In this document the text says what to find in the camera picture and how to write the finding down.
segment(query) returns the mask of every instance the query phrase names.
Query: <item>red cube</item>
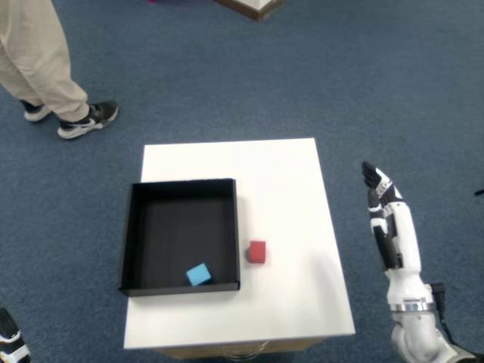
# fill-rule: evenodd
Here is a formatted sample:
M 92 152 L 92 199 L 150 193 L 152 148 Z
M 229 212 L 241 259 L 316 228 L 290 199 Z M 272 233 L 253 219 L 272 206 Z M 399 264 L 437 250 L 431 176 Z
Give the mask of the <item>red cube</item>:
M 265 241 L 264 240 L 250 241 L 249 261 L 251 263 L 265 262 Z

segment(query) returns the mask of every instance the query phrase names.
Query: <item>white robotic arm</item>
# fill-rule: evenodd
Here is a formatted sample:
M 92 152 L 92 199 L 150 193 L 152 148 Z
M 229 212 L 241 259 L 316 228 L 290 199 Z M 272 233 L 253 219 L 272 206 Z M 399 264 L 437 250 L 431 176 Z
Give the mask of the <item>white robotic arm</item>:
M 420 278 L 420 253 L 410 209 L 392 181 L 363 163 L 371 230 L 389 279 L 387 299 L 396 326 L 392 341 L 409 363 L 480 361 L 436 329 L 432 288 Z

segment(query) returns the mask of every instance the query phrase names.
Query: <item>black cable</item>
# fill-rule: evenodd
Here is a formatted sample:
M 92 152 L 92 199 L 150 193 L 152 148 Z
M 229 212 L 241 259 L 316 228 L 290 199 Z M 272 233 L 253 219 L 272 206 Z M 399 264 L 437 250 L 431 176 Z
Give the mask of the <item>black cable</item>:
M 447 326 L 447 322 L 445 321 L 445 316 L 444 316 L 444 312 L 445 312 L 445 286 L 442 283 L 430 284 L 430 286 L 432 287 L 433 299 L 436 302 L 437 312 L 439 313 L 440 325 L 442 326 L 442 329 L 444 330 L 448 341 L 451 344 L 453 344 L 454 346 L 458 346 L 459 348 L 469 352 L 470 354 L 475 355 L 477 358 L 484 359 L 483 353 L 477 353 L 477 352 L 473 352 L 472 350 L 466 349 L 454 340 L 454 338 L 452 337 L 451 331 Z

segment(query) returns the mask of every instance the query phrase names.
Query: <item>person's leg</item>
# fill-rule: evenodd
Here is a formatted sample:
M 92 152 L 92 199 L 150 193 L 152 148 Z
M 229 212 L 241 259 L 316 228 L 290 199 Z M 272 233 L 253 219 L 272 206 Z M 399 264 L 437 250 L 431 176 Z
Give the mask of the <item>person's leg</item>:
M 7 91 L 18 98 L 25 100 L 33 106 L 40 106 L 42 100 L 36 94 L 30 84 L 22 76 L 22 73 L 12 64 L 0 42 L 0 83 Z
M 0 84 L 25 107 L 24 117 L 35 123 L 44 119 L 51 111 L 42 103 L 22 73 L 12 64 L 0 42 Z
M 12 64 L 59 118 L 74 122 L 85 117 L 87 94 L 70 78 L 67 42 L 51 0 L 1 3 L 0 40 Z

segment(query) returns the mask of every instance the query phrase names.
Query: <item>sneaker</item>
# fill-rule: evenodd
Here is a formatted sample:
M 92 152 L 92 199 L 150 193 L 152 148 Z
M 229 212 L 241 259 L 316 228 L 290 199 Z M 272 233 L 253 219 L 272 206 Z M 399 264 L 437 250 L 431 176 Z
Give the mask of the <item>sneaker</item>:
M 27 101 L 20 101 L 25 108 L 25 113 L 23 114 L 23 117 L 27 121 L 30 121 L 31 123 L 37 123 L 38 121 L 42 121 L 46 116 L 51 112 L 47 106 L 44 104 L 41 104 L 40 106 L 34 106 L 33 104 L 30 104 Z
M 89 105 L 88 116 L 80 121 L 69 123 L 60 120 L 60 127 L 57 129 L 57 133 L 62 138 L 71 139 L 78 138 L 93 130 L 101 130 L 116 119 L 118 111 L 118 105 L 112 101 L 91 104 Z

